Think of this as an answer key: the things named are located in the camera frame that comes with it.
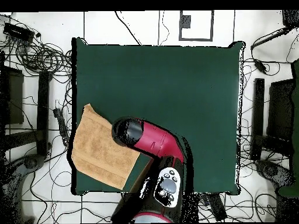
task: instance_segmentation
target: green table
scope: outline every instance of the green table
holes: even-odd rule
[[[187,139],[194,190],[237,193],[239,58],[230,48],[86,45],[77,39],[77,126],[84,105],[114,122],[145,118]],[[140,155],[123,191],[148,162]],[[76,191],[117,192],[77,171]]]

